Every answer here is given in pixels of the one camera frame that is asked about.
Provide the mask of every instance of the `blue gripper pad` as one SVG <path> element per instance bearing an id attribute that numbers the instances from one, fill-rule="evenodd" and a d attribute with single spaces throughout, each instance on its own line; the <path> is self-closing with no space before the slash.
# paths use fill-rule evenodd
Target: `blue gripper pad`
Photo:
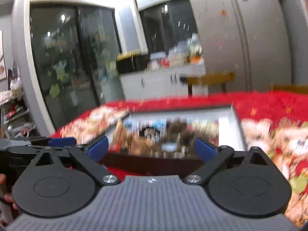
<path id="1" fill-rule="evenodd" d="M 51 140 L 48 141 L 48 146 L 52 147 L 64 147 L 76 144 L 77 141 L 74 137 L 52 138 Z"/>
<path id="2" fill-rule="evenodd" d="M 208 162 L 209 160 L 213 159 L 217 155 L 216 150 L 211 145 L 205 143 L 199 138 L 195 140 L 194 148 L 195 148 L 196 154 L 204 162 Z"/>
<path id="3" fill-rule="evenodd" d="M 89 147 L 87 155 L 92 161 L 99 162 L 108 152 L 108 148 L 108 138 L 104 137 Z"/>

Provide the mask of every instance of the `wooden chair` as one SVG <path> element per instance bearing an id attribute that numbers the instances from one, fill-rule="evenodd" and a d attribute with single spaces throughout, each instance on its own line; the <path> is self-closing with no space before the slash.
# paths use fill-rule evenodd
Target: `wooden chair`
<path id="1" fill-rule="evenodd" d="M 226 83 L 233 82 L 235 80 L 235 72 L 225 72 L 223 74 L 207 74 L 201 77 L 186 77 L 186 83 L 188 85 L 188 96 L 193 95 L 193 85 L 214 85 L 220 84 L 223 93 L 226 93 Z"/>
<path id="2" fill-rule="evenodd" d="M 273 83 L 271 84 L 270 91 L 277 91 L 277 90 L 282 90 L 282 91 L 289 91 L 293 93 L 298 93 L 298 94 L 308 94 L 308 86 L 306 85 L 274 85 Z"/>

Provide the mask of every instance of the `white cabinet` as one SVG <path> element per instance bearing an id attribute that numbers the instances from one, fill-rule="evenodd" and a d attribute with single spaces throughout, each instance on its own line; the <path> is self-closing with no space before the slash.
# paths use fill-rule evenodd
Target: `white cabinet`
<path id="1" fill-rule="evenodd" d="M 121 75 L 126 100 L 144 100 L 163 97 L 188 96 L 187 85 L 182 85 L 180 76 L 205 75 L 204 65 L 187 65 L 176 68 L 145 70 Z M 207 95 L 207 87 L 193 87 L 193 95 Z"/>

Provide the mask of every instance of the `metal screw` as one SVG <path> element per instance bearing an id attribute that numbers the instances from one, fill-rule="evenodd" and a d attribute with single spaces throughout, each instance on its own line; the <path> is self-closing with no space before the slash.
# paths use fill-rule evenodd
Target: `metal screw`
<path id="1" fill-rule="evenodd" d="M 118 178 L 114 175 L 107 175 L 103 177 L 103 182 L 105 183 L 114 183 Z"/>
<path id="2" fill-rule="evenodd" d="M 186 177 L 186 180 L 190 183 L 197 183 L 201 181 L 201 177 L 197 175 L 190 175 Z"/>

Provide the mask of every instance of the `glass sliding door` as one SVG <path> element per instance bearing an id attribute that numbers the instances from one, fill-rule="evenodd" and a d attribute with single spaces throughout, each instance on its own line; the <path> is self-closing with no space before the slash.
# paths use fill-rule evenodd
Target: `glass sliding door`
<path id="1" fill-rule="evenodd" d="M 40 89 L 56 129 L 99 105 L 79 41 L 77 8 L 30 8 L 32 52 Z"/>
<path id="2" fill-rule="evenodd" d="M 116 71 L 116 58 L 121 50 L 114 10 L 92 6 L 78 6 L 78 9 L 82 47 L 100 103 L 124 100 Z"/>

